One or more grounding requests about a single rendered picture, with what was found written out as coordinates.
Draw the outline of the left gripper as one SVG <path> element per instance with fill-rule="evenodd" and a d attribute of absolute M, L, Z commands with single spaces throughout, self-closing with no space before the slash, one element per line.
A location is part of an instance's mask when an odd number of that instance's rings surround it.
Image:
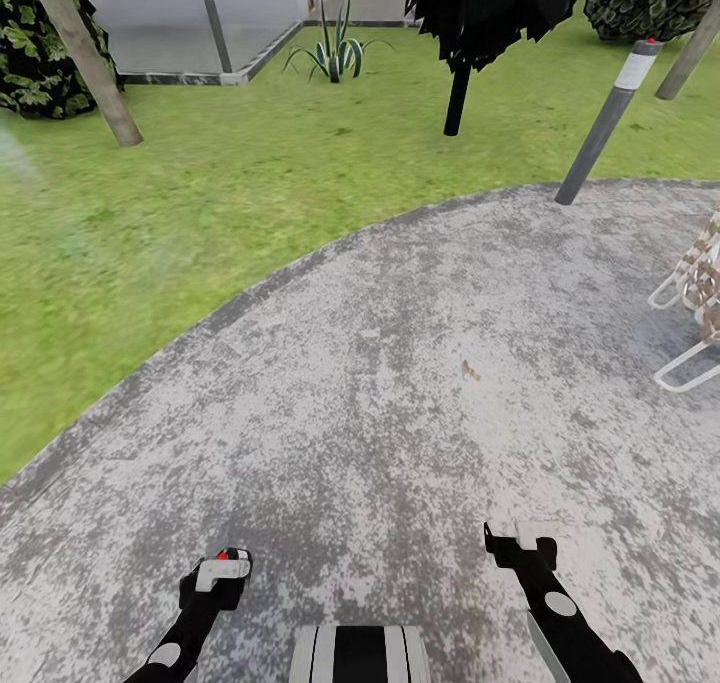
<path fill-rule="evenodd" d="M 237 609 L 239 596 L 245 588 L 245 576 L 240 578 L 221 578 L 211 590 L 197 592 L 195 575 L 202 571 L 208 558 L 201 560 L 191 572 L 188 573 L 180 587 L 179 607 L 181 614 L 185 612 L 200 612 L 208 618 L 209 631 L 219 613 L 219 610 L 233 611 Z"/>

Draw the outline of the robot trunk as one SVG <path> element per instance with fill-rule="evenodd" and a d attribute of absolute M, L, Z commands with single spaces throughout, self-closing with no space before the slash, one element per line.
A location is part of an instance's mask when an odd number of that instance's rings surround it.
<path fill-rule="evenodd" d="M 305 626 L 289 683 L 431 683 L 417 626 Z"/>

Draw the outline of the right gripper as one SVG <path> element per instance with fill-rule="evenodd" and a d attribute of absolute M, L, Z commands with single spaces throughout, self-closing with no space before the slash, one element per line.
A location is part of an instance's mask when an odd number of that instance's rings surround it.
<path fill-rule="evenodd" d="M 487 552 L 495 555 L 499 568 L 511 568 L 519 580 L 530 567 L 546 567 L 557 570 L 556 544 L 554 539 L 537 538 L 536 550 L 523 550 L 515 538 L 493 536 L 489 529 L 484 531 Z M 521 580 L 522 581 L 522 580 Z"/>

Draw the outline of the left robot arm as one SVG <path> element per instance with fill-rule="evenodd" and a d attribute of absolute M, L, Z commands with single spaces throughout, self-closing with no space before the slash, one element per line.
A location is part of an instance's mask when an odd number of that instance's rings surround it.
<path fill-rule="evenodd" d="M 124 683 L 197 683 L 196 663 L 219 610 L 237 609 L 252 560 L 201 560 L 180 587 L 180 616 Z"/>

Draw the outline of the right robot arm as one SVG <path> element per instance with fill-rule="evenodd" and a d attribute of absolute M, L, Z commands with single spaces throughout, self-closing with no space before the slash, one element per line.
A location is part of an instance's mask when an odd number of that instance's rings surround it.
<path fill-rule="evenodd" d="M 531 638 L 557 683 L 643 683 L 621 650 L 611 650 L 587 626 L 557 582 L 555 539 L 566 534 L 561 521 L 517 520 L 519 536 L 503 538 L 484 531 L 487 552 L 499 568 L 511 568 L 527 596 Z"/>

